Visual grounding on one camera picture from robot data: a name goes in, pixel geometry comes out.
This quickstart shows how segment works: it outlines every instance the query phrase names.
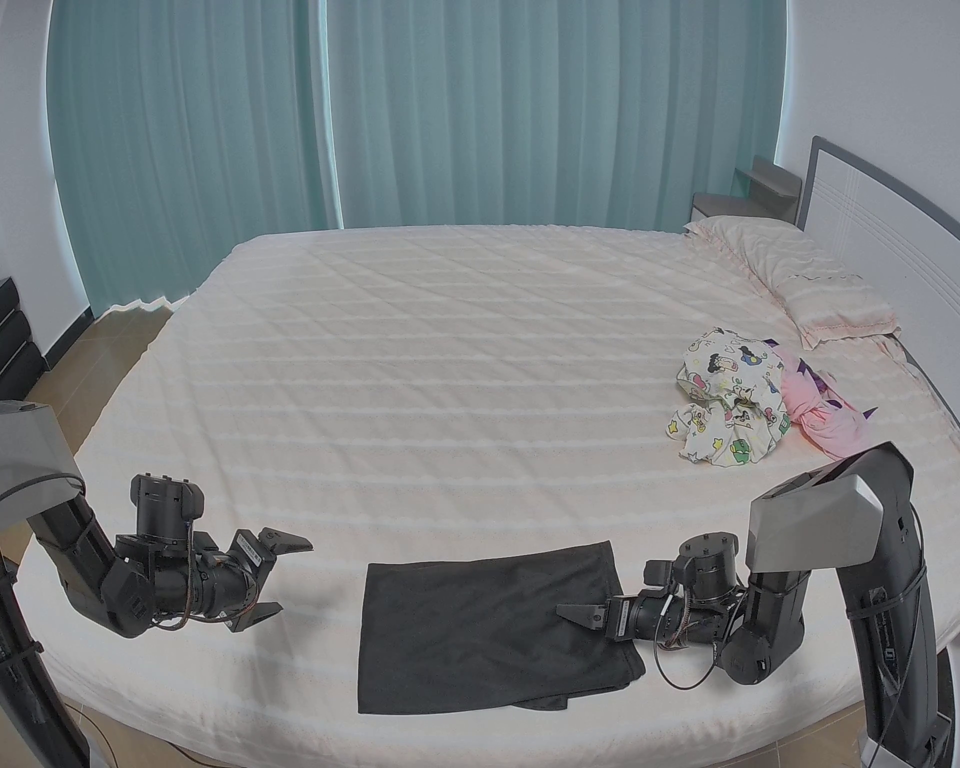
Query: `cartoon print shirt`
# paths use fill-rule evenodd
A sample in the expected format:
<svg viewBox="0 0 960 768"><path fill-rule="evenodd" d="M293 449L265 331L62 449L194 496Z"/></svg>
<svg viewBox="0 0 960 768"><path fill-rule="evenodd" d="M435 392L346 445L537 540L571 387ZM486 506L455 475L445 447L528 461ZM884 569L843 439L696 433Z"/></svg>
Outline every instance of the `cartoon print shirt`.
<svg viewBox="0 0 960 768"><path fill-rule="evenodd" d="M667 436L684 441L680 455L691 462L758 462L790 428L782 372L780 358L763 342L712 329L684 352L677 382L695 402L673 415Z"/></svg>

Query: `bed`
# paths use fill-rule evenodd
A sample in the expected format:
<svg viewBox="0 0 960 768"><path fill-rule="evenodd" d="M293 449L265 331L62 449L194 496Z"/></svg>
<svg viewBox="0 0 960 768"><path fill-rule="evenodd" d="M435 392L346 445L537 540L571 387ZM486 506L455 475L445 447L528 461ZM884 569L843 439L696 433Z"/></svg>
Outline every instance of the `bed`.
<svg viewBox="0 0 960 768"><path fill-rule="evenodd" d="M844 211L870 207L863 179L874 176L830 147L814 145L802 221L840 257L858 258L869 249ZM898 215L913 222L914 209L929 220L916 219L925 228L910 248L919 252L940 224L878 183L900 201L881 196L895 210L885 212L890 228ZM955 249L955 236L944 243ZM912 253L871 251L875 261L902 261L902 252ZM886 266L860 269L890 290ZM934 299L923 296L943 310L949 302L930 290ZM911 358L872 336L824 342L804 359L832 372L854 404L876 407L876 441L895 441L916 468L943 647L960 629L960 439L917 364L946 402L960 399L926 341L931 327L903 311L902 296L887 298L903 340L914 340ZM683 693L654 670L561 712L357 714L367 563L610 540L621 582L635 590L647 559L672 558L705 531L743 539L751 499L828 461L799 430L745 468L678 457L664 426L685 402L681 353L715 325L800 351L772 297L691 234L357 229L238 246L121 383L77 462L111 535L132 530L130 478L148 470L203 488L198 527L219 542L269 525L307 536L315 550L274 571L263 598L285 610L255 629L191 625L128 641L69 609L32 543L18 594L54 682L134 728L248 768L694 768L852 704L861 694L840 590L833 573L814 572L803 646L756 687L715 674ZM651 660L647 644L639 650ZM692 682L709 650L665 663Z"/></svg>

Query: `pillowcase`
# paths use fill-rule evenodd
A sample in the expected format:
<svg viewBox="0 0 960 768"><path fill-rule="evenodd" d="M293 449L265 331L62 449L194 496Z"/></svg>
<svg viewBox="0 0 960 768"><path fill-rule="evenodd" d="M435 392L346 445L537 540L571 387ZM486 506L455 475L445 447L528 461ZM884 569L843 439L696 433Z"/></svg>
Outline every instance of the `pillowcase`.
<svg viewBox="0 0 960 768"><path fill-rule="evenodd" d="M745 263L800 331L804 349L831 339L897 333L897 315L874 288L778 219L711 216L686 228Z"/></svg>

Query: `light through curtain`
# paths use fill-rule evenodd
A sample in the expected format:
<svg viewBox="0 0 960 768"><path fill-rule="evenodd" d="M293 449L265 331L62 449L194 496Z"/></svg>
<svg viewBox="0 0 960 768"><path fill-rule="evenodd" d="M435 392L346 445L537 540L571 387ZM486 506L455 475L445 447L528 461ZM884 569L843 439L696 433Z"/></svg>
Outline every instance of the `light through curtain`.
<svg viewBox="0 0 960 768"><path fill-rule="evenodd" d="M63 215L95 314L176 300L238 243L336 226L316 3L56 0Z"/></svg>
<svg viewBox="0 0 960 768"><path fill-rule="evenodd" d="M325 6L347 227L679 230L773 156L785 0Z"/></svg>

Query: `headboard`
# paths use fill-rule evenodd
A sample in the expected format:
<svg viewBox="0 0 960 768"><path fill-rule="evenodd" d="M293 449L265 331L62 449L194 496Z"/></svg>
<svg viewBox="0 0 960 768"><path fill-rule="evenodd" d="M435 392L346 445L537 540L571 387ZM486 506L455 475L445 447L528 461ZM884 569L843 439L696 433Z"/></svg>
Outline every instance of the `headboard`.
<svg viewBox="0 0 960 768"><path fill-rule="evenodd" d="M874 285L900 343L960 414L960 222L919 192L814 136L797 227Z"/></svg>

